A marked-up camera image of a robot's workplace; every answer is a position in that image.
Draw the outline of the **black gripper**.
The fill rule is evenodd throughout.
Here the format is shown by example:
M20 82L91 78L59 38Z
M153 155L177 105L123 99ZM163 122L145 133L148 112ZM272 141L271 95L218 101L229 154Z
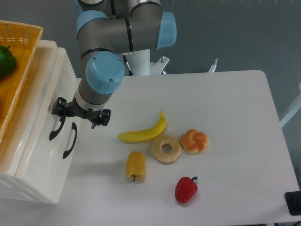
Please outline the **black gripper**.
M60 122L65 121L66 115L68 117L77 116L82 119L87 119L91 121L91 128L94 129L96 126L107 126L111 119L111 110L103 109L103 106L104 104L88 104L88 106L82 108L75 99L71 102L67 102L66 99L58 97L53 104L51 114L57 115L60 118Z

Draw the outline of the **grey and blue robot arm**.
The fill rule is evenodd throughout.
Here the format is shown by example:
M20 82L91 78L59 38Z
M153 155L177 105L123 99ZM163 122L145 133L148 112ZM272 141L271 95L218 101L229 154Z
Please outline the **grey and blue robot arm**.
M176 20L158 0L78 0L77 41L83 77L73 100L59 97L52 114L61 123L79 117L92 126L106 126L104 108L125 75L120 54L175 44Z

